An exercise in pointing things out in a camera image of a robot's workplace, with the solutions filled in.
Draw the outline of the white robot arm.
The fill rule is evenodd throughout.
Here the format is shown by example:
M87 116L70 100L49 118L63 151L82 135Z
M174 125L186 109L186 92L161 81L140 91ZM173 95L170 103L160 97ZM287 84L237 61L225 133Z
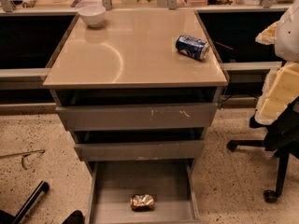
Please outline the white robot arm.
M299 96L299 17L297 8L289 8L262 32L255 41L274 45L275 54L286 61L279 69L271 69L263 84L255 120L262 125L272 124Z

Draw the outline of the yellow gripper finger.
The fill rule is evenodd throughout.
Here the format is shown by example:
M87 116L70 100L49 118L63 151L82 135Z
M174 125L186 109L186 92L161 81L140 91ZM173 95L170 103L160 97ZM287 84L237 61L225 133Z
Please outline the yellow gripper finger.
M299 63L286 63L280 69L271 69L263 84L255 120L270 125L299 96Z
M277 27L278 22L275 21L267 28L265 28L262 32L258 33L258 35L255 38L255 41L263 45L273 45L276 39Z

